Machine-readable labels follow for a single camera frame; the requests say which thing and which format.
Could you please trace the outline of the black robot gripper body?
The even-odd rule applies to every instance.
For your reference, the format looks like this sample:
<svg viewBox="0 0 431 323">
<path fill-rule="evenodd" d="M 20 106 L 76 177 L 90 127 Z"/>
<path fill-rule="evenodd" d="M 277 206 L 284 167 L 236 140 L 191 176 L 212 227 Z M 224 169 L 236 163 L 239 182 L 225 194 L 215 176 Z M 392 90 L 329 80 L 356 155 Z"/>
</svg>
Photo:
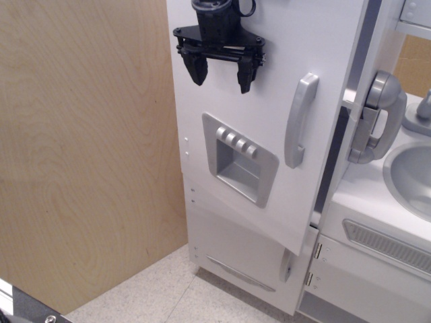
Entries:
<svg viewBox="0 0 431 323">
<path fill-rule="evenodd" d="M 192 1 L 191 6 L 198 24 L 173 31 L 178 53 L 186 65 L 196 65 L 207 58 L 238 62 L 245 57 L 257 65 L 265 62 L 263 37 L 245 30 L 241 24 L 243 17 L 255 13 L 255 1 L 246 13 L 241 11 L 239 1 Z"/>
</svg>

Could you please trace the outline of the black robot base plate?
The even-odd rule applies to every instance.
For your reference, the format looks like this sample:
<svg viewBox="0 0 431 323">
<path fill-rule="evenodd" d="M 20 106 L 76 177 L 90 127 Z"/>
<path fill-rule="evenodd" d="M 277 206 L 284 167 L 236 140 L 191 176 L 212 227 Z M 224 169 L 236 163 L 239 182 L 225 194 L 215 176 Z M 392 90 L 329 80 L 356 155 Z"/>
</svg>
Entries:
<svg viewBox="0 0 431 323">
<path fill-rule="evenodd" d="M 1 279 L 1 314 L 10 322 L 70 322 L 21 289 Z"/>
</svg>

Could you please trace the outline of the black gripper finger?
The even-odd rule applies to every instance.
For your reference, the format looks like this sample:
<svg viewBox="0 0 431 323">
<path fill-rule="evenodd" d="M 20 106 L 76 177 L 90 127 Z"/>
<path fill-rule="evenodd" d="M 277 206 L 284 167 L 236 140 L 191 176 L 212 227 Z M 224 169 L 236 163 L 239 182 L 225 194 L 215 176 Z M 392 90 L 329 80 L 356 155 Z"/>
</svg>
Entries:
<svg viewBox="0 0 431 323">
<path fill-rule="evenodd" d="M 193 82 L 202 85 L 208 73 L 207 59 L 201 53 L 188 50 L 182 50 L 181 57 Z"/>
<path fill-rule="evenodd" d="M 237 78 L 241 94 L 250 91 L 251 83 L 255 80 L 258 68 L 259 62 L 253 57 L 242 57 L 239 60 Z"/>
</svg>

